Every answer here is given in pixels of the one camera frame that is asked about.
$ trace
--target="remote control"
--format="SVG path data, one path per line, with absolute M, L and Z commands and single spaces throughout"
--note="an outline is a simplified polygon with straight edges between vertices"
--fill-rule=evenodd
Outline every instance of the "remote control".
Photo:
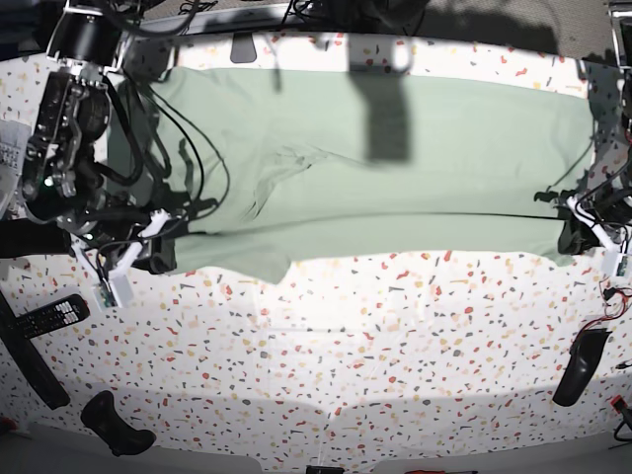
M 33 343 L 16 328 L 16 315 L 0 291 L 0 340 L 43 402 L 50 410 L 65 407 L 70 397 L 41 358 Z
M 16 328 L 26 339 L 65 328 L 90 316 L 86 302 L 78 294 L 60 299 L 16 318 Z

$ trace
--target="floor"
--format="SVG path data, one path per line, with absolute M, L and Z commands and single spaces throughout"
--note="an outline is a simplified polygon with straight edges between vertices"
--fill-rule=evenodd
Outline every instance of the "floor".
M 385 460 L 373 474 L 419 469 L 484 474 L 629 474 L 632 449 L 608 450 L 610 435 L 597 435 L 511 451 L 428 460 Z M 0 438 L 3 474 L 261 474 L 252 458 L 152 447 L 114 458 L 99 439 L 37 425 L 30 438 Z
M 166 0 L 147 19 L 176 15 L 183 1 Z M 218 0 L 212 11 L 270 3 L 284 0 Z M 602 0 L 431 0 L 419 36 L 614 63 L 607 2 Z

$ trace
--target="table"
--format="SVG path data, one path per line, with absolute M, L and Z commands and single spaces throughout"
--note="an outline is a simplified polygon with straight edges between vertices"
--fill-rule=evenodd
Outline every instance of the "table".
M 442 40 L 342 34 L 254 35 L 257 59 L 230 61 L 232 36 L 183 39 L 171 63 L 192 68 L 358 70 L 493 81 L 591 100 L 597 159 L 620 165 L 618 72 L 564 57 Z M 174 44 L 130 60 L 161 72 Z M 40 56 L 0 64 L 0 118 L 33 125 Z M 105 153 L 105 142 L 98 153 Z M 604 172 L 598 169 L 596 174 Z M 297 262 L 279 285 L 222 269 L 179 276 L 132 271 L 127 309 L 34 340 L 72 399 L 50 412 L 0 348 L 0 413 L 87 433 L 79 414 L 102 389 L 165 447 L 255 458 L 264 470 L 463 455 L 613 429 L 608 400 L 632 378 L 629 318 L 610 324 L 601 364 L 577 405 L 551 401 L 583 322 L 602 314 L 601 251 L 557 267 L 527 254 L 409 252 Z M 16 313 L 79 288 L 69 257 L 0 265 Z

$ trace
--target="green cloth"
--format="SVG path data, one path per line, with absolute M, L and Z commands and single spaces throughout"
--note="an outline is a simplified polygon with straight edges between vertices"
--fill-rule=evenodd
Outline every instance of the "green cloth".
M 555 189 L 575 188 L 593 152 L 588 101 L 486 82 L 175 68 L 152 87 L 230 172 L 226 201 L 190 225 L 213 235 L 177 239 L 178 272 L 217 266 L 277 282 L 292 261 L 439 249 L 559 263 L 562 222 L 463 214 L 555 216 L 533 196 L 570 169 Z M 203 159 L 202 198 L 220 198 L 216 153 L 179 122 Z M 193 152 L 164 116 L 158 131 L 172 189 L 195 194 Z

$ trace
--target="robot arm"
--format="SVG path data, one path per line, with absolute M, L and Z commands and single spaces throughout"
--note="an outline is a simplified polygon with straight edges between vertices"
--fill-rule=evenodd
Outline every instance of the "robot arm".
M 611 277 L 632 275 L 632 2 L 609 4 L 617 65 L 623 74 L 620 126 L 629 142 L 627 160 L 597 186 L 564 191 L 556 206 L 566 225 L 558 240 L 562 254 L 579 255 L 603 247 L 602 271 Z
M 123 191 L 106 190 L 106 181 L 134 185 L 144 172 L 144 155 L 128 123 L 119 95 L 108 78 L 121 71 L 132 35 L 169 36 L 145 32 L 121 19 L 112 9 L 127 7 L 142 18 L 143 0 L 68 0 L 46 55 L 59 64 L 48 75 L 33 136 L 29 139 L 19 195 L 30 220 L 52 223 L 72 234 L 76 257 L 99 280 L 96 291 L 104 306 L 124 306 L 130 299 L 124 274 L 131 266 L 152 273 L 173 270 L 173 242 L 162 239 L 175 225 L 164 209 L 139 207 Z M 197 4 L 179 26 L 185 28 Z M 124 176 L 95 160 L 94 144 L 117 113 L 131 155 L 132 171 Z M 86 250 L 98 249 L 93 267 Z M 100 255 L 105 258 L 102 263 Z

